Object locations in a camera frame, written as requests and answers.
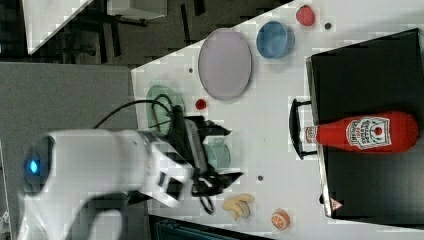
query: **plate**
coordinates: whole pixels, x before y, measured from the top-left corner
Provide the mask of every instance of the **plate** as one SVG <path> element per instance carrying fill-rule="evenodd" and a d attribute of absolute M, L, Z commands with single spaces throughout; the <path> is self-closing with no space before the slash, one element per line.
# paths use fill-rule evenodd
<path fill-rule="evenodd" d="M 198 61 L 199 77 L 213 98 L 228 101 L 247 87 L 252 57 L 244 37 L 231 29 L 212 32 L 202 45 Z"/>

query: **white table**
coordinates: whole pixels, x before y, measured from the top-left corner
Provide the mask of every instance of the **white table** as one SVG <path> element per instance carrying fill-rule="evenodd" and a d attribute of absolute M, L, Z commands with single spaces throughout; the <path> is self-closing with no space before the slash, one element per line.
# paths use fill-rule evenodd
<path fill-rule="evenodd" d="M 317 14 L 312 28 L 299 25 L 296 10 L 310 4 Z M 262 58 L 255 39 L 260 27 L 277 20 L 295 31 L 294 51 L 278 60 Z M 333 27 L 327 31 L 324 24 Z M 249 43 L 253 57 L 252 84 L 234 102 L 220 102 L 208 97 L 200 83 L 197 59 L 202 42 L 160 58 L 132 71 L 136 99 L 144 99 L 154 84 L 174 88 L 184 95 L 188 114 L 202 114 L 232 129 L 226 139 L 230 148 L 232 170 L 245 173 L 225 193 L 213 198 L 216 212 L 209 216 L 199 200 L 185 193 L 179 208 L 166 208 L 157 201 L 149 202 L 149 213 L 217 228 L 276 239 L 418 239 L 422 232 L 372 224 L 329 219 L 318 202 L 321 194 L 320 169 L 317 157 L 299 160 L 291 146 L 288 128 L 293 98 L 308 99 L 309 90 L 305 59 L 313 54 L 343 47 L 383 35 L 424 26 L 424 1 L 383 0 L 357 1 L 294 1 L 262 14 L 233 29 L 241 32 Z M 197 112 L 194 103 L 199 97 L 208 99 L 205 112 Z M 305 107 L 302 122 L 312 125 L 310 108 Z M 146 128 L 143 105 L 137 106 L 140 129 Z M 257 177 L 264 176 L 259 182 Z M 234 222 L 230 213 L 221 209 L 227 197 L 250 193 L 252 215 Z M 276 230 L 270 217 L 275 209 L 285 209 L 292 225 L 286 231 Z"/>
<path fill-rule="evenodd" d="M 33 54 L 93 0 L 22 0 L 28 54 Z"/>

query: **red ketchup bottle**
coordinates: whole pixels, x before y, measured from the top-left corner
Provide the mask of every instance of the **red ketchup bottle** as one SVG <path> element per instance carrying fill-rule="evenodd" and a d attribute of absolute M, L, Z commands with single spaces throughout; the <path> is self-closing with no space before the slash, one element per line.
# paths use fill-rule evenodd
<path fill-rule="evenodd" d="M 400 153 L 418 139 L 418 123 L 404 112 L 385 112 L 345 118 L 337 122 L 302 129 L 305 143 L 317 143 L 346 151 Z"/>

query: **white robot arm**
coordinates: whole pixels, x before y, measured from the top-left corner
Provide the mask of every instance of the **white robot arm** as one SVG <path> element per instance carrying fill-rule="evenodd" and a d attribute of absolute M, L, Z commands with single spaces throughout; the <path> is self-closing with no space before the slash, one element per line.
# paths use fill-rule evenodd
<path fill-rule="evenodd" d="M 177 207 L 191 180 L 192 195 L 208 197 L 242 175 L 217 174 L 207 163 L 201 142 L 219 126 L 183 117 L 179 107 L 171 120 L 167 136 L 93 129 L 51 132 L 38 139 L 25 159 L 18 239 L 95 239 L 96 218 L 121 209 L 131 191 Z M 111 228 L 108 236 L 118 239 L 120 231 L 120 226 Z"/>

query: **black cable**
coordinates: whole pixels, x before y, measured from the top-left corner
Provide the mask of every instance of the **black cable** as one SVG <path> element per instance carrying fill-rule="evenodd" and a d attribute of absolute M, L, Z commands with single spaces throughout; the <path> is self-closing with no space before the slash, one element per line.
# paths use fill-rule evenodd
<path fill-rule="evenodd" d="M 150 127 L 148 127 L 148 128 L 154 128 L 154 127 L 160 126 L 160 125 L 162 125 L 162 124 L 169 123 L 170 121 L 172 121 L 172 120 L 168 120 L 168 121 L 165 121 L 165 122 L 161 122 L 161 123 L 158 123 L 158 124 L 156 124 L 156 125 L 150 126 Z"/>
<path fill-rule="evenodd" d="M 167 101 L 168 101 L 168 104 L 169 104 L 169 106 L 171 106 L 172 107 L 172 101 L 171 101 L 171 99 L 168 97 L 168 95 L 166 95 L 166 94 L 159 94 L 154 100 L 155 101 L 159 101 L 159 98 L 165 98 Z"/>
<path fill-rule="evenodd" d="M 124 109 L 124 108 L 126 108 L 126 107 L 129 107 L 129 106 L 132 106 L 132 105 L 135 105 L 135 104 L 138 104 L 138 103 L 152 103 L 152 104 L 158 104 L 159 106 L 163 107 L 163 108 L 166 110 L 166 112 L 167 112 L 168 114 L 170 114 L 170 113 L 171 113 L 171 112 L 169 111 L 169 109 L 168 109 L 165 105 L 163 105 L 161 102 L 159 102 L 159 101 L 156 101 L 156 100 L 149 100 L 149 99 L 146 99 L 146 100 L 136 100 L 136 101 L 132 101 L 132 102 L 126 103 L 126 104 L 124 104 L 124 105 L 122 105 L 122 106 L 118 107 L 117 109 L 113 110 L 113 111 L 112 111 L 111 113 L 109 113 L 106 117 L 104 117 L 102 120 L 100 120 L 100 122 L 99 122 L 99 123 L 97 123 L 97 124 L 94 126 L 94 129 L 99 128 L 99 126 L 100 126 L 100 125 L 102 125 L 104 122 L 106 122 L 106 120 L 108 120 L 110 117 L 112 117 L 115 113 L 117 113 L 117 112 L 121 111 L 122 109 Z"/>
<path fill-rule="evenodd" d="M 166 94 L 159 94 L 154 100 L 155 101 L 158 101 L 160 98 L 165 98 L 167 101 L 168 101 L 168 104 L 171 106 L 171 108 L 172 108 L 172 101 L 171 101 L 171 99 L 168 97 L 168 95 L 166 95 Z M 155 104 L 152 104 L 152 106 L 151 106 L 151 108 L 152 108 L 152 111 L 153 111 L 153 118 L 154 118 L 154 120 L 156 121 L 156 122 L 158 122 L 158 119 L 157 119 L 157 114 L 156 114 L 156 109 L 155 109 Z M 160 126 L 160 125 L 162 125 L 162 124 L 165 124 L 165 123 L 168 123 L 168 122 L 170 122 L 171 120 L 169 120 L 169 121 L 165 121 L 165 122 L 162 122 L 162 123 L 158 123 L 158 124 L 156 124 L 156 125 L 153 125 L 153 126 L 150 126 L 149 128 L 153 128 L 153 127 L 157 127 L 157 126 Z"/>

